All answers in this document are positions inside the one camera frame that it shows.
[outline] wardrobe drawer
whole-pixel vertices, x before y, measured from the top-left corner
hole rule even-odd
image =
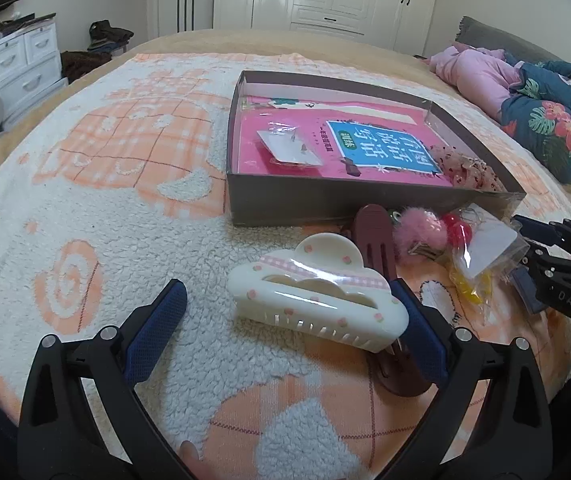
[[[30,30],[30,32],[24,35],[24,38],[27,62],[29,64],[42,59],[57,49],[56,29],[53,23]]]
[[[310,25],[338,28],[352,32],[363,32],[361,29],[364,26],[363,20],[359,20],[358,18],[301,6],[294,6],[292,21],[294,23],[309,23]]]
[[[319,27],[318,25],[301,25],[300,23],[291,23],[290,30],[298,30],[300,32],[315,32],[316,34],[325,34],[334,38],[343,38],[344,40],[365,42],[365,35],[358,32],[350,32],[348,30],[338,30],[337,28]]]
[[[26,64],[23,38],[14,38],[0,44],[0,82]]]
[[[60,79],[60,59],[51,56],[19,76],[0,84],[4,117],[9,117],[26,101]]]

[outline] orange and white blanket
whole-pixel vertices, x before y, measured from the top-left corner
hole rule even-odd
[[[365,355],[311,336],[235,319],[227,273],[300,228],[234,228],[225,216],[226,128],[242,70],[303,72],[412,92],[438,102],[479,137],[528,192],[518,212],[571,218],[555,180],[480,113],[415,83],[296,54],[139,55],[63,102],[0,167],[0,406],[18,420],[40,339],[92,337],[156,297],[170,278],[188,312],[137,391],[168,442],[190,439],[224,479],[370,478],[434,396],[383,390]],[[399,269],[425,304],[485,340],[533,346],[549,396],[571,367],[571,323],[525,313],[497,285],[491,314],[458,297],[437,264]],[[449,452],[463,448],[480,384]],[[88,387],[110,449],[118,440]]]

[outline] box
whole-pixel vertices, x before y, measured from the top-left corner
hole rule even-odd
[[[306,114],[305,107],[314,108],[314,113]],[[358,111],[357,115],[348,113],[354,110]],[[326,157],[322,168],[310,167],[303,171],[300,167],[274,164],[273,154],[261,140],[258,129],[274,129],[274,124],[284,116],[305,117],[305,121],[314,116],[316,123],[301,120],[300,124],[306,127],[294,125],[299,126],[297,131],[301,139],[307,139],[309,148],[318,156]],[[325,121],[336,116],[343,119]],[[345,119],[348,116],[360,120]],[[362,159],[373,156],[373,149],[381,150],[380,144],[376,148],[371,142],[360,141],[355,147],[350,136],[361,138],[363,132],[372,134],[364,129],[368,128],[375,130],[377,139],[385,140],[387,130],[384,128],[390,128],[390,123],[402,126],[394,128],[393,133],[398,136],[391,138],[391,142],[398,143],[399,136],[406,135],[405,132],[417,139],[435,136],[443,145],[456,146],[457,150],[485,161],[507,192],[457,189],[443,174],[438,174],[440,170],[398,171],[396,166],[389,167],[390,153],[385,152],[385,148],[393,149],[390,146],[383,146],[385,153],[376,155],[387,156],[383,160],[385,164],[355,169],[346,162],[352,161],[347,155]],[[421,164],[429,167],[430,161],[424,155],[417,157]],[[241,73],[228,121],[226,172],[227,209],[232,222],[238,226],[343,222],[369,203],[389,209],[420,206],[442,214],[474,202],[498,218],[505,218],[525,197],[521,185],[483,143],[434,102],[389,88],[287,72]]]

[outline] hand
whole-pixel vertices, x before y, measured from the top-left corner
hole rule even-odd
[[[178,449],[178,457],[199,480],[217,480],[210,466],[199,460],[199,452],[189,440],[184,440]]]

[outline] pillow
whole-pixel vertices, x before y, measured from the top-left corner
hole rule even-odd
[[[534,43],[530,43],[499,28],[485,25],[469,16],[465,16],[461,20],[456,41],[474,47],[484,47],[489,50],[502,48],[511,53],[517,61],[526,61],[533,64],[560,59]]]

